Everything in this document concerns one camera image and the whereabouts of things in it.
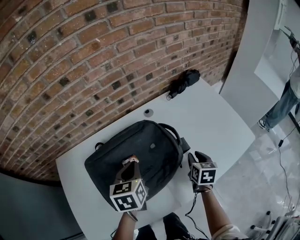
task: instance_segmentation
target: white floor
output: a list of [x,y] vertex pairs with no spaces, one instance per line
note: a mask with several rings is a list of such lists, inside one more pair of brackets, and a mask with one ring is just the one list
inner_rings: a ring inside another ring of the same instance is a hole
[[[249,237],[252,235],[250,226],[259,224],[264,219],[267,211],[272,212],[273,219],[287,212],[289,198],[287,196],[285,174],[279,165],[278,143],[293,128],[294,125],[289,117],[286,117],[269,133],[257,125],[254,126],[252,131],[256,136],[256,140],[236,164],[217,181],[214,187],[215,195],[232,223],[237,225]],[[299,146],[300,134],[297,130],[294,130],[284,140],[280,148],[282,165],[288,176],[292,207],[297,205],[300,196]],[[190,208],[191,206],[187,205],[175,213],[179,215],[195,238],[204,238],[194,228],[192,221],[184,216]],[[297,206],[296,210],[300,214],[300,206]],[[197,204],[191,216],[196,224],[210,236],[201,196],[198,196]],[[158,240],[165,239],[162,221],[154,223],[152,229]]]

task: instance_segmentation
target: white wall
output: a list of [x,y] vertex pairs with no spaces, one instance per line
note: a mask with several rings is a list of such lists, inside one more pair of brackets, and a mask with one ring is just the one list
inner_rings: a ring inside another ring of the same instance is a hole
[[[289,27],[297,40],[300,40],[300,7],[294,0],[287,1],[287,8],[285,19],[282,26]],[[290,34],[285,27],[282,27],[286,33]],[[269,62],[273,65],[273,67],[277,70],[277,73],[285,79],[289,79],[289,73],[293,66],[291,61],[291,52],[292,48],[287,36],[280,32],[274,32],[272,34],[272,42],[269,44]],[[292,59],[295,60],[297,57],[296,53],[293,53]]]
[[61,187],[0,173],[0,235],[4,240],[60,240],[81,232]]
[[270,39],[278,1],[251,0],[239,50],[220,95],[252,127],[278,100],[254,73]]

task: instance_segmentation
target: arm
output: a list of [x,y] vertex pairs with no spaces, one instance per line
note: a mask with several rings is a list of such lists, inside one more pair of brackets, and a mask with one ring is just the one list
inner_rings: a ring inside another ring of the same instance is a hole
[[219,229],[231,222],[212,191],[202,193],[202,200],[210,234],[213,236]]
[[132,240],[134,230],[135,230],[135,221],[127,213],[123,213],[118,229],[112,239]]

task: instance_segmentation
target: hand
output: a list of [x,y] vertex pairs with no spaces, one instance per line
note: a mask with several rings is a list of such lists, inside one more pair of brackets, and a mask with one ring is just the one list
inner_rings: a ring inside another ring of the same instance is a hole
[[291,44],[293,50],[294,50],[297,54],[300,54],[299,41],[293,41],[293,40],[290,40],[290,44]]

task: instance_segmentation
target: shoe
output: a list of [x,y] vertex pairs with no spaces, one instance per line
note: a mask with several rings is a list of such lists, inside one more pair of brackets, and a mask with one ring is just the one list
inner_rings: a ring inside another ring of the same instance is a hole
[[267,130],[268,132],[271,131],[271,129],[266,128],[266,125],[265,125],[264,120],[261,120],[261,119],[260,119],[260,120],[258,121],[257,124],[258,124],[258,126],[259,126],[260,128],[262,128],[262,129],[264,129],[264,130]]

